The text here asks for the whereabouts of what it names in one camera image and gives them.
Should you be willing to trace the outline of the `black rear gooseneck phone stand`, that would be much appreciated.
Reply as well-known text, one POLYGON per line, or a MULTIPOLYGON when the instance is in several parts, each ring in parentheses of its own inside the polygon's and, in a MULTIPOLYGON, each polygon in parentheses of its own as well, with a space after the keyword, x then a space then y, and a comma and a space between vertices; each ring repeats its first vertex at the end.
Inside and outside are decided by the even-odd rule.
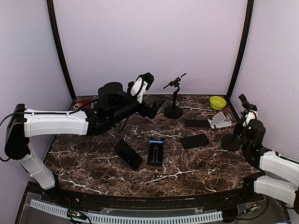
POLYGON ((167 106, 164 109, 164 115, 169 119, 179 119, 182 117, 183 111, 180 107, 176 106, 178 92, 180 91, 180 81, 187 73, 182 74, 181 76, 177 77, 175 80, 169 82, 163 89, 167 87, 176 87, 177 90, 173 92, 173 100, 172 105, 167 106))

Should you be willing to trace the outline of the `black phone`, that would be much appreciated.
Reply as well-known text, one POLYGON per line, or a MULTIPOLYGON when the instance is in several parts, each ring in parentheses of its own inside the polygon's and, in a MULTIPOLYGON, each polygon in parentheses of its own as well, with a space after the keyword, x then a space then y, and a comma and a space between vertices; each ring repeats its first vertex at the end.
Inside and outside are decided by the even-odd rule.
POLYGON ((134 171, 139 169, 143 159, 124 139, 118 140, 113 151, 134 171))

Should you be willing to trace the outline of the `grey small phone stand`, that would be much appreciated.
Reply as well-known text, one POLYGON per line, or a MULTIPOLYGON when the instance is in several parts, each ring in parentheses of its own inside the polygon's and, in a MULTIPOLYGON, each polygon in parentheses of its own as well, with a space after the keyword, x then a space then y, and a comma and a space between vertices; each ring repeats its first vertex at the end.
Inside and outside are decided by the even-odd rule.
POLYGON ((217 113, 211 119, 208 119, 208 122, 212 129, 221 129, 232 126, 232 121, 230 118, 225 117, 223 112, 217 113))

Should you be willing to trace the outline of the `black front tripod phone stand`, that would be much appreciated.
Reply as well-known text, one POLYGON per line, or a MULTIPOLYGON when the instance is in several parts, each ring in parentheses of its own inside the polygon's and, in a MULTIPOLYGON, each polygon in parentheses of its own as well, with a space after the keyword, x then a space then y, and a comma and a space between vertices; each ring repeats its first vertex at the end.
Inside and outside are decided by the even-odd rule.
POLYGON ((229 151, 237 151, 241 147, 241 140, 237 135, 227 134, 221 139, 222 146, 229 151))

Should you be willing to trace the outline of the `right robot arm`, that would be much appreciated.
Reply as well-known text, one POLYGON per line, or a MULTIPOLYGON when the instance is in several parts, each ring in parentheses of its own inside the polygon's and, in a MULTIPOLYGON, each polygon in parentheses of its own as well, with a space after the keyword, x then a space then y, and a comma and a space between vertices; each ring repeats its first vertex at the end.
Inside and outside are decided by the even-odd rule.
POLYGON ((266 129, 257 119, 242 123, 241 149, 246 161, 260 172, 243 180, 238 198, 249 202, 256 194, 280 200, 299 212, 299 163, 262 145, 266 129))

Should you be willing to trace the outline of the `dark phone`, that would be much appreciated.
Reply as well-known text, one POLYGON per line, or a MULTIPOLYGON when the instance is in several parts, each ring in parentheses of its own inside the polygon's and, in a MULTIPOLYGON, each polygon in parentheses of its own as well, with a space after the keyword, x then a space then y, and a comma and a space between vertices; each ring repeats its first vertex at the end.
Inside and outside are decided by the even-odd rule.
POLYGON ((191 149, 195 147, 205 146, 209 144, 209 139, 205 134, 197 134, 193 136, 183 137, 180 142, 184 149, 191 149))
POLYGON ((185 119, 185 128, 209 129, 211 126, 205 119, 185 119))

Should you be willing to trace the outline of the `lime green plastic bowl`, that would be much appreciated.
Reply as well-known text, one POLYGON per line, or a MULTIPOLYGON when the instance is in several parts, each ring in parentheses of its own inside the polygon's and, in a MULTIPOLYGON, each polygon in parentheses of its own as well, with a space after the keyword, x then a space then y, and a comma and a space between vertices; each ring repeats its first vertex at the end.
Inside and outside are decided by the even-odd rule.
POLYGON ((210 101, 210 106, 214 110, 218 110, 218 111, 221 111, 227 105, 226 100, 219 96, 212 96, 209 99, 209 101, 210 101))

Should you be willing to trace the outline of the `red patterned round plate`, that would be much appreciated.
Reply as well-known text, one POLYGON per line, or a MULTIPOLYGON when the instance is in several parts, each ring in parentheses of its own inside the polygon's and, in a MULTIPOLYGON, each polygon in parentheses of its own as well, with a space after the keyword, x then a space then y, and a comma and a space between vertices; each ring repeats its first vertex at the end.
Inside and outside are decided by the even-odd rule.
POLYGON ((84 109, 89 109, 92 105, 93 105, 93 101, 89 100, 89 99, 86 99, 86 100, 81 100, 81 101, 76 102, 72 109, 74 111, 77 111, 82 106, 84 106, 84 109))

